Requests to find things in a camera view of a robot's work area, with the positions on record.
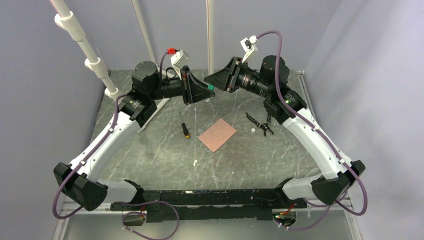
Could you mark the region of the green glue stick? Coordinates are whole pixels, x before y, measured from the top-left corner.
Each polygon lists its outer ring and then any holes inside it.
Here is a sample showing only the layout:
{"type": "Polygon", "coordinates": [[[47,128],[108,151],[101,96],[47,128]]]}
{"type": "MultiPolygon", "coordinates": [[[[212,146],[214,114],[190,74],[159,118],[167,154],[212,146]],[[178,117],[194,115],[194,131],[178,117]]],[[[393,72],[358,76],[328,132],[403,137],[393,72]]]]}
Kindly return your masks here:
{"type": "Polygon", "coordinates": [[[209,84],[208,86],[207,86],[207,88],[210,90],[210,91],[214,91],[215,90],[215,87],[213,86],[213,85],[211,85],[211,84],[209,84]]]}

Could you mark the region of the pink envelope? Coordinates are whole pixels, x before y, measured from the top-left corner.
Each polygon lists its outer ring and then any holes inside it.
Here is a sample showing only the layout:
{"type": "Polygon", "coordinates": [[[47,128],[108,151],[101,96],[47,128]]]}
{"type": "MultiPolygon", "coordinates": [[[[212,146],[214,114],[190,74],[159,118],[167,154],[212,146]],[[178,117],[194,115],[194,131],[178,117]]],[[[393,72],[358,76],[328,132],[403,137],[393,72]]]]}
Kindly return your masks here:
{"type": "Polygon", "coordinates": [[[237,130],[224,119],[220,118],[198,139],[213,153],[215,153],[226,141],[228,141],[237,130]]]}

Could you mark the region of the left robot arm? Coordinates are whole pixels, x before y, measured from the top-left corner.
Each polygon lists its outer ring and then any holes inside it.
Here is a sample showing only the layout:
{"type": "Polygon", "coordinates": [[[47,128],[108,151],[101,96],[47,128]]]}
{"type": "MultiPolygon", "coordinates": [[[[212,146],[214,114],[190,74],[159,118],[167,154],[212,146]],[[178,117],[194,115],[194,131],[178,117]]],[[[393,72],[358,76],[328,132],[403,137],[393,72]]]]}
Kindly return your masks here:
{"type": "Polygon", "coordinates": [[[115,192],[118,200],[131,210],[144,203],[142,188],[133,181],[119,182],[115,187],[99,181],[106,164],[125,139],[143,127],[158,109],[156,101],[181,97],[186,105],[213,98],[216,94],[198,80],[187,65],[180,77],[166,79],[152,61],[142,61],[131,75],[131,90],[114,103],[114,114],[95,140],[70,163],[58,163],[53,174],[63,193],[81,209],[93,211],[115,192]]]}

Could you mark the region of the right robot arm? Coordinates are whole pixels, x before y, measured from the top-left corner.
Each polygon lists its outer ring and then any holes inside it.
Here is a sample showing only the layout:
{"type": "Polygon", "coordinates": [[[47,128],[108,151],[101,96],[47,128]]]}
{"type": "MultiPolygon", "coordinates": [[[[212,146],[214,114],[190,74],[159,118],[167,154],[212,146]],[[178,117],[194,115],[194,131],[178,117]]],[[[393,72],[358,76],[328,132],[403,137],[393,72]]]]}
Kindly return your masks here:
{"type": "Polygon", "coordinates": [[[320,169],[313,177],[288,178],[275,194],[276,203],[289,207],[296,199],[317,198],[325,205],[332,205],[348,190],[357,176],[366,169],[361,160],[351,160],[341,150],[332,147],[319,133],[310,109],[302,97],[287,86],[289,68],[281,58],[268,55],[262,60],[259,71],[251,69],[241,58],[232,57],[221,70],[208,75],[204,81],[223,92],[246,90],[264,98],[263,107],[277,122],[289,130],[305,147],[320,169]]]}

